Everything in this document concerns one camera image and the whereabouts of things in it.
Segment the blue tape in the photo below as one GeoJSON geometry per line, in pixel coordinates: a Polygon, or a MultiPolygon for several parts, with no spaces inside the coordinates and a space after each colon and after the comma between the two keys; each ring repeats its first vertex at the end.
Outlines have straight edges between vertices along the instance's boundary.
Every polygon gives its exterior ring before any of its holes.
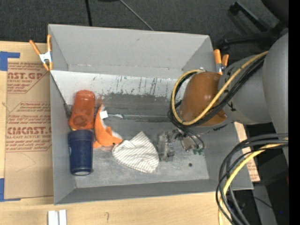
{"type": "Polygon", "coordinates": [[[8,58],[20,58],[19,52],[0,52],[0,71],[8,70],[8,58]]]}
{"type": "Polygon", "coordinates": [[[18,199],[4,199],[4,178],[0,179],[0,202],[6,202],[6,201],[18,201],[18,199]]]}

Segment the wooden surface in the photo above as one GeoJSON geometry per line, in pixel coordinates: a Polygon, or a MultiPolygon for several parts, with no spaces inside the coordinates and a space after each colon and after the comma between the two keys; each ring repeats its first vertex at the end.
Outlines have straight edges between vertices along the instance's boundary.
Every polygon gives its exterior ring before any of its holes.
{"type": "MultiPolygon", "coordinates": [[[[21,58],[24,59],[28,49],[31,49],[28,43],[0,42],[0,50],[8,52],[22,50],[21,58]]],[[[0,92],[3,93],[5,87],[2,81],[4,80],[0,79],[0,81],[0,92]]],[[[3,126],[0,127],[0,132],[3,133],[4,129],[3,126]]],[[[3,163],[4,143],[0,149],[1,163],[3,163]]],[[[53,205],[53,197],[0,202],[0,224],[46,225],[47,212],[62,209],[67,210],[68,225],[218,224],[218,206],[214,192],[57,206],[53,205]]]]}

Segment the brown plastic cover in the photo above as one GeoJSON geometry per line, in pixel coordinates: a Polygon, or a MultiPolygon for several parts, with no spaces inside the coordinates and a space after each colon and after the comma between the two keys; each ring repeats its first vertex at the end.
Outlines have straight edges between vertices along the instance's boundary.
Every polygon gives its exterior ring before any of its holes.
{"type": "MultiPolygon", "coordinates": [[[[191,121],[199,116],[218,93],[221,75],[203,72],[194,75],[188,82],[180,105],[180,116],[184,121],[191,121]]],[[[223,122],[227,115],[221,110],[217,115],[201,126],[213,126],[223,122]]]]}

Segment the black floor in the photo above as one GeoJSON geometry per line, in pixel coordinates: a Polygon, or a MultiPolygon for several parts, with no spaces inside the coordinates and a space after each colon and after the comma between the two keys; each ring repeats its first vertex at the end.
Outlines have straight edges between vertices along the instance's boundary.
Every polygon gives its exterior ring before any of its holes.
{"type": "MultiPolygon", "coordinates": [[[[269,26],[278,22],[261,0],[87,1],[88,9],[85,0],[0,0],[0,40],[45,42],[47,25],[56,23],[204,34],[210,36],[216,48],[220,38],[258,32],[242,15],[228,14],[235,1],[241,1],[269,26]]],[[[227,51],[229,64],[262,50],[255,43],[232,45],[227,51]]],[[[257,215],[252,210],[247,211],[250,217],[257,215]]]]}

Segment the cardboard sheet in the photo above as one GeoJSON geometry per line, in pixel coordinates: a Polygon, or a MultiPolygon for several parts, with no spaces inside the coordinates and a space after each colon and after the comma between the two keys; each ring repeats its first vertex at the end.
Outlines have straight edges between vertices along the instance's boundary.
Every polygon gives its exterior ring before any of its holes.
{"type": "MultiPolygon", "coordinates": [[[[45,44],[37,44],[41,53],[45,44]]],[[[4,198],[53,195],[49,73],[29,43],[0,42],[8,59],[4,198]]]]}

